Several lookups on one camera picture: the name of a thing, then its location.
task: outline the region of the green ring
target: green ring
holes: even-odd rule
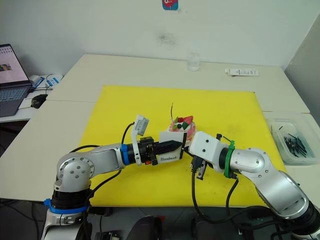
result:
[[[231,141],[228,147],[228,152],[226,153],[226,156],[225,156],[225,164],[224,164],[224,176],[229,179],[232,176],[232,171],[230,171],[230,158],[234,150],[235,150],[235,141]]]

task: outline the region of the sticker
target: sticker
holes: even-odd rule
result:
[[[178,0],[162,0],[164,10],[178,10]]]

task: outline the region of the laptop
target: laptop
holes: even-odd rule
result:
[[[31,87],[11,45],[0,45],[0,117],[15,115]]]

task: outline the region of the transparent plastic container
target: transparent plastic container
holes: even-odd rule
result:
[[[303,118],[303,113],[275,114],[267,122],[285,164],[320,164],[320,137]]]

